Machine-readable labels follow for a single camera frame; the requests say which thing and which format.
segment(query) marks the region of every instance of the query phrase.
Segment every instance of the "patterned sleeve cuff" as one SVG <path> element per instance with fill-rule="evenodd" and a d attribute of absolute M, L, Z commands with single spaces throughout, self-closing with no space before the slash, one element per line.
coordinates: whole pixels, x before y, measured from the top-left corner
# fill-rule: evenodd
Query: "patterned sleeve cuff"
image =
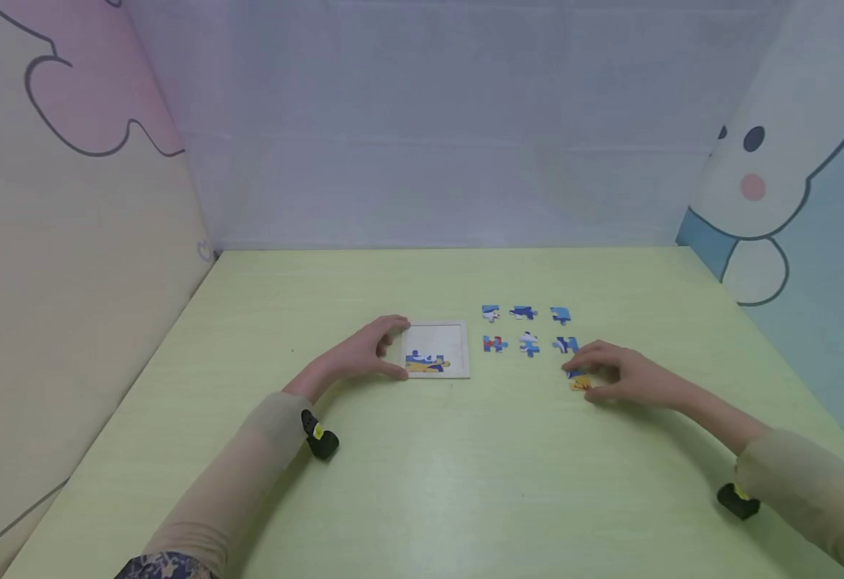
<path fill-rule="evenodd" d="M 115 579 L 219 579 L 209 567 L 174 551 L 136 556 Z"/>

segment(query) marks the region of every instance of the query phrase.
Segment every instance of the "sleeve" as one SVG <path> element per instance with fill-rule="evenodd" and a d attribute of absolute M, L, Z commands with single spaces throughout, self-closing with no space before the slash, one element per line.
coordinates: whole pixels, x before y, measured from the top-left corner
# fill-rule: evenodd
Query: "sleeve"
<path fill-rule="evenodd" d="M 740 488 L 844 567 L 844 462 L 800 435 L 772 430 L 740 454 Z"/>
<path fill-rule="evenodd" d="M 214 577 L 221 575 L 253 513 L 306 439 L 304 409 L 312 410 L 304 397 L 267 396 L 183 494 L 143 553 L 188 555 Z"/>
<path fill-rule="evenodd" d="M 206 565 L 182 553 L 152 553 L 126 563 L 116 579 L 219 579 Z"/>

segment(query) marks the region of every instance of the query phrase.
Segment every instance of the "white puzzle tray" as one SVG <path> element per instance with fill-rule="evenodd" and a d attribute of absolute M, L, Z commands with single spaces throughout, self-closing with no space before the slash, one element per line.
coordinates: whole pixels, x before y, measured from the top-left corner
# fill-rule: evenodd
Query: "white puzzle tray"
<path fill-rule="evenodd" d="M 413 321 L 402 334 L 402 355 L 409 378 L 469 378 L 467 324 Z"/>

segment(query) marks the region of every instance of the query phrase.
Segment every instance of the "cartoon eye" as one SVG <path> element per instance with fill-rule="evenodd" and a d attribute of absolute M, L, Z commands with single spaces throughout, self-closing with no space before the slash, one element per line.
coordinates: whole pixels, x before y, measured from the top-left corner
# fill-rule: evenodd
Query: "cartoon eye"
<path fill-rule="evenodd" d="M 766 129 L 763 127 L 753 127 L 748 130 L 747 135 L 743 137 L 743 148 L 746 149 L 748 153 L 756 151 L 756 149 L 763 145 L 763 139 L 765 139 L 765 136 L 767 136 Z"/>

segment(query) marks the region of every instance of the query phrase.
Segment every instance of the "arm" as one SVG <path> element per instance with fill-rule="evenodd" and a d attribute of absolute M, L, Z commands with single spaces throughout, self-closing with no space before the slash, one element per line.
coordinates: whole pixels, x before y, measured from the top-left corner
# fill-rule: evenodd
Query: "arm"
<path fill-rule="evenodd" d="M 313 360 L 281 392 L 264 398 L 183 494 L 143 553 L 176 552 L 221 575 L 253 513 L 306 439 L 302 410 L 312 410 L 341 378 L 372 372 L 408 378 L 403 367 L 378 358 L 392 343 L 389 334 L 408 327 L 402 316 L 378 318 Z"/>
<path fill-rule="evenodd" d="M 614 384 L 586 400 L 626 400 L 683 413 L 738 456 L 737 483 L 844 566 L 844 463 L 798 434 L 774 430 L 642 354 L 605 342 L 576 352 L 563 370 L 616 368 Z"/>

